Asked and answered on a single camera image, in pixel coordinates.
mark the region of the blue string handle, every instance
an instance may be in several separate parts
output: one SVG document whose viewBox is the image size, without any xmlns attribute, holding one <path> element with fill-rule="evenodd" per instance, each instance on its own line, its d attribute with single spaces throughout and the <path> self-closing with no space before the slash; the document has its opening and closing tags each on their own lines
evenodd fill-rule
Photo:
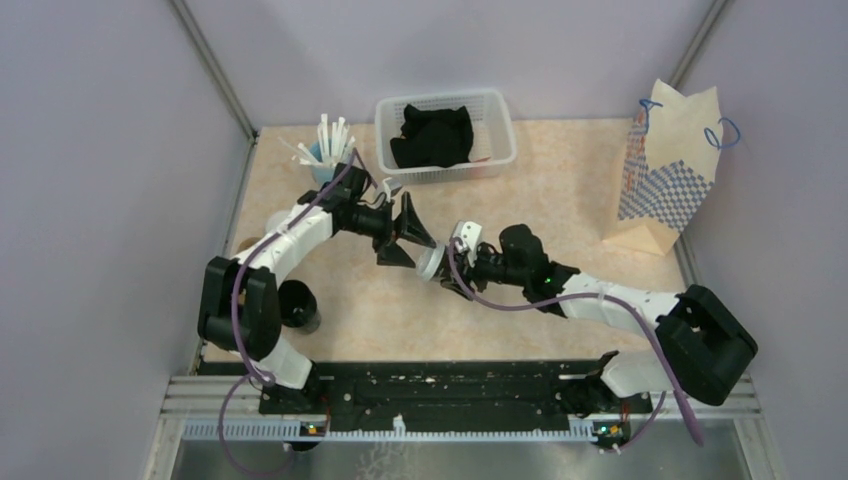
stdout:
<svg viewBox="0 0 848 480">
<path fill-rule="evenodd" d="M 716 147 L 716 149 L 718 149 L 718 150 L 724 150 L 725 148 L 730 148 L 730 147 L 736 145 L 737 143 L 739 143 L 740 140 L 742 140 L 742 132 L 739 131 L 739 127 L 737 127 L 736 124 L 733 123 L 733 120 L 731 120 L 727 117 L 721 117 L 721 118 L 718 119 L 718 123 L 721 123 L 721 122 L 727 122 L 727 123 L 730 124 L 731 127 L 733 127 L 733 130 L 736 131 L 736 140 L 734 140 L 730 143 L 725 143 L 724 145 L 722 145 L 721 141 L 718 139 L 718 136 L 715 134 L 713 129 L 705 128 L 704 129 L 704 136 L 707 137 L 707 143 Z"/>
<path fill-rule="evenodd" d="M 651 107 L 662 107 L 663 105 L 662 103 L 655 102 L 649 98 L 643 98 L 642 100 L 639 100 L 639 105 L 642 105 L 642 108 L 645 109 L 645 131 L 642 132 L 642 135 L 647 135 L 648 128 L 650 127 L 650 114 L 648 112 L 651 111 Z"/>
</svg>

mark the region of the white plastic basket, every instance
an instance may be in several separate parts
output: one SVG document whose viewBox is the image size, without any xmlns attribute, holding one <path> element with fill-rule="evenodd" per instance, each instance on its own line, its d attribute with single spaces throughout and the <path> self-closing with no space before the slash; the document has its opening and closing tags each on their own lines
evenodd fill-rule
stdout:
<svg viewBox="0 0 848 480">
<path fill-rule="evenodd" d="M 472 162 L 450 168 L 398 168 L 389 141 L 400 136 L 400 127 L 404 122 L 403 109 L 407 104 L 421 110 L 457 109 L 465 106 L 474 130 L 474 144 L 468 155 Z M 380 170 L 406 185 L 494 177 L 515 160 L 515 132 L 512 130 L 512 121 L 503 95 L 494 89 L 386 98 L 377 104 L 376 128 Z M 473 161 L 480 158 L 489 160 Z"/>
</svg>

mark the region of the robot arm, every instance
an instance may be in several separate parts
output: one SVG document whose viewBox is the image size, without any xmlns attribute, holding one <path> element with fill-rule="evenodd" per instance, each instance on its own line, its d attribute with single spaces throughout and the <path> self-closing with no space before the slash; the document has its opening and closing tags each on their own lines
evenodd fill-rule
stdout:
<svg viewBox="0 0 848 480">
<path fill-rule="evenodd" d="M 339 165 L 336 175 L 340 174 Z M 443 287 L 469 296 L 449 268 L 448 249 L 438 244 L 421 224 L 409 193 L 401 196 L 401 211 L 392 218 L 398 188 L 384 182 L 383 200 L 362 202 L 367 173 L 349 167 L 350 173 L 330 194 L 310 210 L 293 228 L 290 220 L 313 202 L 318 192 L 304 194 L 289 217 L 252 249 L 234 258 L 217 257 L 207 265 L 201 298 L 198 333 L 217 346 L 235 352 L 230 318 L 231 301 L 239 301 L 239 334 L 250 360 L 274 374 L 276 382 L 301 392 L 305 403 L 313 402 L 318 379 L 312 362 L 297 352 L 280 333 L 282 326 L 297 327 L 291 311 L 281 309 L 284 279 L 318 244 L 339 231 L 349 231 L 372 239 L 377 264 L 416 267 L 397 245 L 403 239 L 429 247 L 418 261 L 418 274 Z M 654 331 L 683 389 L 695 399 L 710 404 L 724 402 L 751 359 L 757 344 L 716 296 L 701 286 L 684 293 L 647 292 L 591 277 L 580 270 L 548 259 L 542 243 L 526 225 L 513 225 L 500 236 L 501 252 L 482 241 L 482 227 L 460 222 L 452 234 L 458 240 L 453 261 L 466 288 L 485 290 L 488 282 L 522 288 L 524 297 L 545 313 L 562 317 L 597 320 L 615 328 L 643 334 L 641 327 L 623 307 L 599 300 L 609 295 L 635 307 Z M 233 299 L 235 278 L 247 257 L 261 249 L 246 268 L 238 291 L 244 297 Z M 589 292 L 592 298 L 551 301 L 564 294 Z M 592 385 L 600 382 L 618 397 L 644 391 L 668 390 L 669 380 L 652 351 L 611 352 L 600 362 L 602 369 Z"/>
<path fill-rule="evenodd" d="M 542 312 L 595 320 L 645 335 L 627 309 L 604 301 L 604 297 L 623 300 L 646 320 L 686 393 L 706 404 L 722 404 L 757 353 L 753 338 L 705 287 L 693 285 L 683 293 L 651 292 L 596 279 L 550 261 L 541 241 L 526 225 L 513 225 L 501 232 L 501 253 L 482 242 L 482 227 L 474 222 L 457 224 L 452 239 L 453 260 L 466 288 L 473 285 L 483 291 L 488 282 L 522 287 L 530 303 L 545 304 L 537 307 Z M 450 271 L 447 256 L 444 245 L 425 253 L 417 265 L 419 276 L 470 300 Z M 574 293 L 589 295 L 550 301 Z M 612 352 L 604 361 L 600 380 L 620 398 L 671 389 L 653 351 Z"/>
<path fill-rule="evenodd" d="M 338 165 L 335 175 L 340 175 L 344 168 L 345 165 Z M 282 326 L 298 326 L 293 318 L 298 313 L 281 309 L 284 280 L 312 249 L 344 230 L 372 239 L 378 265 L 412 268 L 415 262 L 397 244 L 398 239 L 436 246 L 418 219 L 409 193 L 401 196 L 400 214 L 392 219 L 395 203 L 392 197 L 398 193 L 399 186 L 384 181 L 377 196 L 382 200 L 364 204 L 362 197 L 368 174 L 356 167 L 349 169 L 342 181 L 299 223 L 289 228 L 318 192 L 309 191 L 298 199 L 286 219 L 253 247 L 231 259 L 216 257 L 206 267 L 198 320 L 201 338 L 239 355 L 230 318 L 230 302 L 239 301 L 239 333 L 250 361 L 273 374 L 276 383 L 288 389 L 306 392 L 310 390 L 308 384 L 316 381 L 312 361 L 280 335 Z M 243 297 L 233 299 L 236 274 L 251 255 L 253 259 L 239 287 Z"/>
</svg>

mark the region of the black cloth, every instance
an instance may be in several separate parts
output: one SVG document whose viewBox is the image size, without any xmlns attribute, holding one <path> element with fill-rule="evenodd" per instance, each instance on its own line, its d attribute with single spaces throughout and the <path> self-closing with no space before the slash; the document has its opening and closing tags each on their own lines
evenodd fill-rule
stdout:
<svg viewBox="0 0 848 480">
<path fill-rule="evenodd" d="M 467 108 L 418 110 L 407 105 L 403 118 L 401 138 L 389 142 L 399 168 L 447 168 L 468 163 L 474 131 Z"/>
</svg>

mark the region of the lavender wall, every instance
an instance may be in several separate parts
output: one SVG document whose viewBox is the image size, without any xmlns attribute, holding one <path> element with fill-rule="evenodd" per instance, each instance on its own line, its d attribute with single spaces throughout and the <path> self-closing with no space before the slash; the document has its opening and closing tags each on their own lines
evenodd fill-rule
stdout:
<svg viewBox="0 0 848 480">
<path fill-rule="evenodd" d="M 513 118 L 629 116 L 710 0 L 190 0 L 255 125 L 496 87 Z"/>
<path fill-rule="evenodd" d="M 844 0 L 736 2 L 685 88 L 717 85 L 744 134 L 688 233 L 759 341 L 754 383 L 799 479 L 848 478 L 846 24 Z"/>
<path fill-rule="evenodd" d="M 165 1 L 4 1 L 0 79 L 0 478 L 138 478 L 246 142 Z"/>
</svg>

